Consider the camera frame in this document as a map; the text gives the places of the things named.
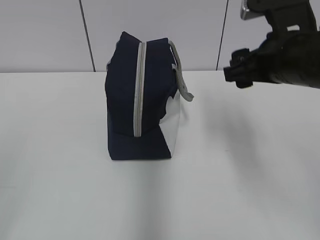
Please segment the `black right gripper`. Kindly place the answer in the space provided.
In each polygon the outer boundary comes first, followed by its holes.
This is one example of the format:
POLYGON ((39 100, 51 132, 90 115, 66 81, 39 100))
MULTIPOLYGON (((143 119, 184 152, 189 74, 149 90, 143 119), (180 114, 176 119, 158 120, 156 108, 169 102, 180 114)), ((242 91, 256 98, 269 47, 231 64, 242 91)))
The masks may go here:
POLYGON ((223 68, 226 82, 239 89, 253 82, 288 84, 320 88, 320 32, 297 33, 286 39, 274 52, 257 56, 257 71, 251 71, 251 52, 242 48, 231 54, 229 66, 223 68))

